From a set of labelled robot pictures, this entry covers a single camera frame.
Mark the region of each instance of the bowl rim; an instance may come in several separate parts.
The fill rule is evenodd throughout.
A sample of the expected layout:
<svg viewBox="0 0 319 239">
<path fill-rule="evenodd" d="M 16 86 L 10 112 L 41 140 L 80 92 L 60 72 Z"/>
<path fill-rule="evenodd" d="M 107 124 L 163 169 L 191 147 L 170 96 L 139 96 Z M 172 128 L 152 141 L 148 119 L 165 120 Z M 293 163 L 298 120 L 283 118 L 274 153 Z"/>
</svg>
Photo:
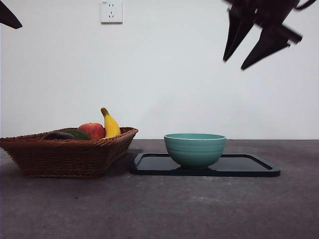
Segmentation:
<svg viewBox="0 0 319 239">
<path fill-rule="evenodd" d="M 181 137 L 174 137 L 174 136 L 173 136 L 173 135 L 177 135 L 177 134 L 213 135 L 213 136 L 219 136 L 220 138 L 200 139 L 200 138 L 181 138 Z M 222 140 L 222 139 L 226 139 L 226 136 L 219 135 L 219 134 L 212 134 L 212 133 L 169 133 L 169 134 L 164 135 L 164 138 L 172 138 L 172 139 L 180 139 L 180 140 L 210 141 L 210 140 Z"/>
</svg>

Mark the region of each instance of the green mango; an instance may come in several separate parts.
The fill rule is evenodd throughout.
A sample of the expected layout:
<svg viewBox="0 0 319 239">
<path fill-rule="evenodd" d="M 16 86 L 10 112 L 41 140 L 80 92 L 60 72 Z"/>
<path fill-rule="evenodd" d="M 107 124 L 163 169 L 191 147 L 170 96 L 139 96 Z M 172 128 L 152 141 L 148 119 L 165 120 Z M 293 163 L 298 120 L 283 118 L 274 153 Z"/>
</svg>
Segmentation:
<svg viewBox="0 0 319 239">
<path fill-rule="evenodd" d="M 83 130 L 65 129 L 65 130 L 63 130 L 61 132 L 69 133 L 69 134 L 73 135 L 75 137 L 75 139 L 77 139 L 77 140 L 91 140 L 91 137 L 88 136 L 88 134 L 86 132 L 84 132 Z"/>
</svg>

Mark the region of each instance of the black tray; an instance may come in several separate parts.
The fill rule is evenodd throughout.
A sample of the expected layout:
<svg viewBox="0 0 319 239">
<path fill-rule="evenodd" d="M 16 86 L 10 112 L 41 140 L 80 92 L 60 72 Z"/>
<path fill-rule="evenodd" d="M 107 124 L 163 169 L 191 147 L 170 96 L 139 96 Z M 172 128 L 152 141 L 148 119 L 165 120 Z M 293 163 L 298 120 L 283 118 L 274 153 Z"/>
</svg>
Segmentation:
<svg viewBox="0 0 319 239">
<path fill-rule="evenodd" d="M 167 153 L 140 153 L 130 167 L 137 175 L 277 177 L 280 169 L 250 154 L 223 154 L 206 169 L 184 169 Z"/>
</svg>

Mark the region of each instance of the dark purple eggplant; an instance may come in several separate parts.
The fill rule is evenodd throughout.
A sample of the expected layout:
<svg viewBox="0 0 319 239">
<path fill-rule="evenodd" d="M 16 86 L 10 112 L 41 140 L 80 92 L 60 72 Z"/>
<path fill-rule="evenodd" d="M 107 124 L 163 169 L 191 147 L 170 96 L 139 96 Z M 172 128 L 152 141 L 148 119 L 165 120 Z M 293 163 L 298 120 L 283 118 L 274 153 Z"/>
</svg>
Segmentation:
<svg viewBox="0 0 319 239">
<path fill-rule="evenodd" d="M 41 139 L 75 139 L 75 137 L 70 133 L 54 131 L 45 134 Z"/>
</svg>

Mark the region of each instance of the banana stem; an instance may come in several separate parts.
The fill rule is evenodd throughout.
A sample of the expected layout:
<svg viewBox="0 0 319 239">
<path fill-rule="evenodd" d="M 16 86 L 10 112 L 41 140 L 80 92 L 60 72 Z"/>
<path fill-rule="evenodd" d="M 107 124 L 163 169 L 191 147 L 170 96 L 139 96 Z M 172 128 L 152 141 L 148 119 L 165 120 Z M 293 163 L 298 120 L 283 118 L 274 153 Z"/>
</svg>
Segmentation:
<svg viewBox="0 0 319 239">
<path fill-rule="evenodd" d="M 109 114 L 108 110 L 106 108 L 101 108 L 101 113 L 103 116 L 107 116 Z"/>
</svg>

